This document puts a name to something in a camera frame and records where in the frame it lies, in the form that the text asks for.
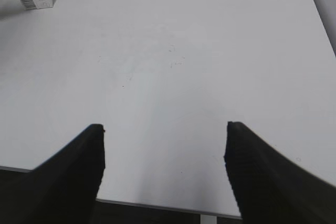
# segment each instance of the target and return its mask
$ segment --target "dark floor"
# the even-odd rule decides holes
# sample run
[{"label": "dark floor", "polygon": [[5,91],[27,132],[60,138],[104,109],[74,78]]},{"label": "dark floor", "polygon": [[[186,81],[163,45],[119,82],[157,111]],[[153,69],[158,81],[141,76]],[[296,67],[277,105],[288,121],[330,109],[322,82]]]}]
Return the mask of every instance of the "dark floor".
[{"label": "dark floor", "polygon": [[[12,179],[17,178],[21,174],[21,172],[0,169],[0,187],[6,183],[10,183]],[[201,217],[198,214],[96,201],[90,224],[199,224],[200,222]],[[243,222],[236,219],[217,218],[217,223],[242,224]]]}]

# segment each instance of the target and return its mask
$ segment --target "white table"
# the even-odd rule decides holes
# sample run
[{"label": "white table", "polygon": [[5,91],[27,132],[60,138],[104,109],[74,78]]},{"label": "white table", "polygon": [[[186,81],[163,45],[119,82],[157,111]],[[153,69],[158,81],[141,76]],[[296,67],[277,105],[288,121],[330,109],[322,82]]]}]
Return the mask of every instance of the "white table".
[{"label": "white table", "polygon": [[336,185],[336,60],[313,0],[0,0],[0,165],[32,169],[90,123],[98,193],[239,216],[223,154],[242,121]]}]

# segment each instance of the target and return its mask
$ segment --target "floor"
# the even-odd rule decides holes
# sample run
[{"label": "floor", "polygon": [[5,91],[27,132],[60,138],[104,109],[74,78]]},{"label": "floor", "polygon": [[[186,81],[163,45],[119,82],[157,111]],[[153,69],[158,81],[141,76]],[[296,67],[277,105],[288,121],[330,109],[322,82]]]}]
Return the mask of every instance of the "floor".
[{"label": "floor", "polygon": [[[20,176],[21,172],[0,169],[0,187]],[[200,224],[201,216],[179,211],[124,206],[96,201],[90,224]],[[243,224],[241,220],[217,218],[218,224]]]}]

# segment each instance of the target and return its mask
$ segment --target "table surface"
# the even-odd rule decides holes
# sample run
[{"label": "table surface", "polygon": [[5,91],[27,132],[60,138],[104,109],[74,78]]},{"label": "table surface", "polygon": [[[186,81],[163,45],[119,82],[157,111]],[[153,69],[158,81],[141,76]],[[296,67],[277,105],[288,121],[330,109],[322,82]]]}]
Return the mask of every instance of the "table surface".
[{"label": "table surface", "polygon": [[239,216],[242,121],[336,185],[336,61],[313,0],[0,0],[0,165],[32,169],[91,123],[98,198]]}]

